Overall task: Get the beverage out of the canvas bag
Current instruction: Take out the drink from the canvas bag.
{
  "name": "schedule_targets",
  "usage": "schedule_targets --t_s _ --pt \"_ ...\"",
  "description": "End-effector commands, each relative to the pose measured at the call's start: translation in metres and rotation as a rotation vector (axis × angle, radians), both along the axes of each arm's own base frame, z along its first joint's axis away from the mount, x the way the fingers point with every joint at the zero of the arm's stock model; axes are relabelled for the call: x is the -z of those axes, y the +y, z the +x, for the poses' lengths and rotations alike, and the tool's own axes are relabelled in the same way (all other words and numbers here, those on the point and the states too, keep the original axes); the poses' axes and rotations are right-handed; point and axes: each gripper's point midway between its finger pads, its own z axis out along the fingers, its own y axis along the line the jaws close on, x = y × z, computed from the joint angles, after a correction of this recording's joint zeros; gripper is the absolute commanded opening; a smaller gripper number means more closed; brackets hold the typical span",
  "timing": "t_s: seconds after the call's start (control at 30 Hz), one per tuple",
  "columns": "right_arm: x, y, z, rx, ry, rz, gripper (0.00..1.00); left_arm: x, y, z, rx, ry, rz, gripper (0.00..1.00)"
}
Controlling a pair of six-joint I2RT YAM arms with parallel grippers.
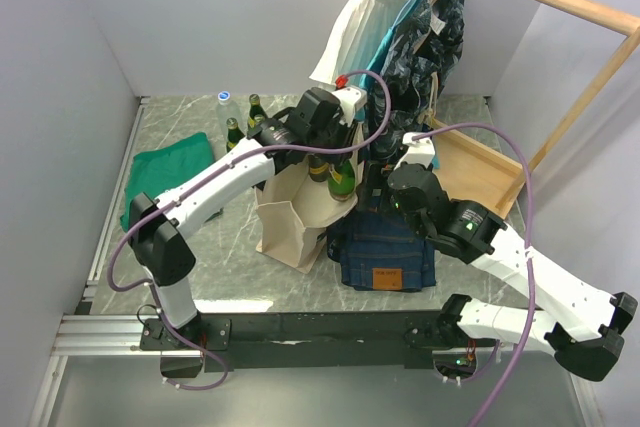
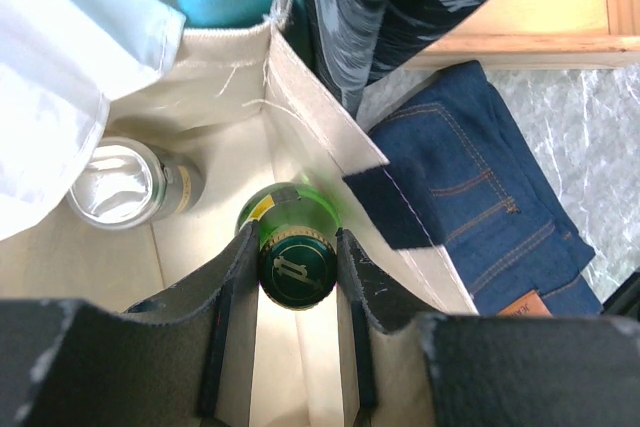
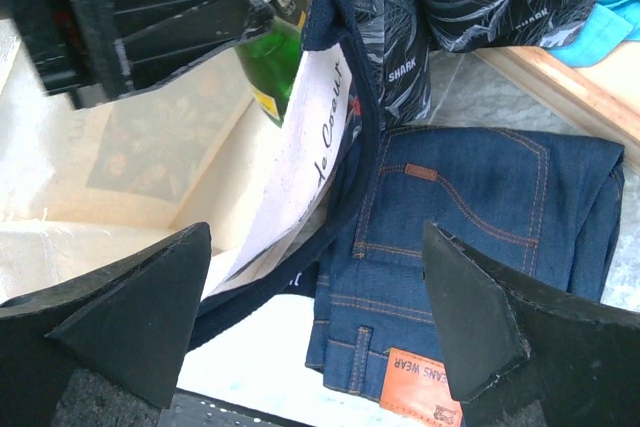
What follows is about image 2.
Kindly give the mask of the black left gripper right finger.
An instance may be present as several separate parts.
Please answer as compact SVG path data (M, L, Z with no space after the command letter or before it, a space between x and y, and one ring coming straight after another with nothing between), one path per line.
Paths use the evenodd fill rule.
M635 426L639 325L627 317L447 315L337 234L348 426Z

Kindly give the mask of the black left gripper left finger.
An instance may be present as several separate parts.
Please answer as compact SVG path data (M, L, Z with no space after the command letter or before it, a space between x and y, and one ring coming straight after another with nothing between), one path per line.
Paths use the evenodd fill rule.
M259 227L122 313L80 299L1 304L5 426L245 426Z

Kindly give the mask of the green glass bottle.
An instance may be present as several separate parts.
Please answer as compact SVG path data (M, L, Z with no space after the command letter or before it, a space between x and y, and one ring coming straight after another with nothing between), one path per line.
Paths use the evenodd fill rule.
M236 229L256 221L258 280L276 304L309 309L337 281L337 232L342 223L333 203L316 187L279 182L255 193L240 210Z

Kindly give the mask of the beige canvas tote bag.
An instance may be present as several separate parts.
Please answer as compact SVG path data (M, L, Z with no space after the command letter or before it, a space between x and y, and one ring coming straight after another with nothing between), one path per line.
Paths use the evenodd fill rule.
M290 0L240 30L187 30L158 83L114 103L107 130L190 158L205 177L188 211L102 230L66 201L1 243L5 300L80 299L113 313L167 289L220 254L259 190L302 181L324 193L368 257L432 308L473 302L442 247L392 247L356 182L382 190L392 216L411 210L389 161L306 68L285 39ZM343 418L337 285L291 311L258 283L250 420L245 426L348 426Z

